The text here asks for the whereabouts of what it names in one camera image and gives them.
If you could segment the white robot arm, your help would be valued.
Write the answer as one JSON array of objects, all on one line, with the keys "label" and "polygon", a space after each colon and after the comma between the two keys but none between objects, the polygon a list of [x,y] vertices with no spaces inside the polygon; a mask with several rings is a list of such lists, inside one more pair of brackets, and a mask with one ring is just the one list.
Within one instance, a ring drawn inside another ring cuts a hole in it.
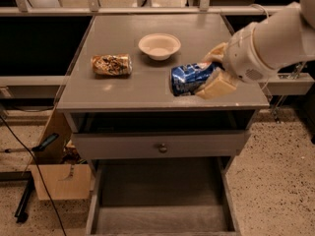
[{"label": "white robot arm", "polygon": [[239,82],[265,83],[284,67],[314,59],[315,0],[299,0],[213,48],[203,60],[221,66],[194,94],[204,99],[226,95]]}]

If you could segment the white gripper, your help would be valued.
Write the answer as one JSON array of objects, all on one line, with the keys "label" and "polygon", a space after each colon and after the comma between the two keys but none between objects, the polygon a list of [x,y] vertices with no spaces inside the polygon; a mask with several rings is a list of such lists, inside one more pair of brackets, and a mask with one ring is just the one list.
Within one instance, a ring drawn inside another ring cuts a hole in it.
[{"label": "white gripper", "polygon": [[203,99],[230,94],[237,89],[238,80],[244,83],[264,82],[277,71],[267,66],[259,57],[254,45],[254,30],[257,23],[237,31],[228,43],[222,42],[208,52],[203,62],[222,62],[206,82],[195,90]]}]

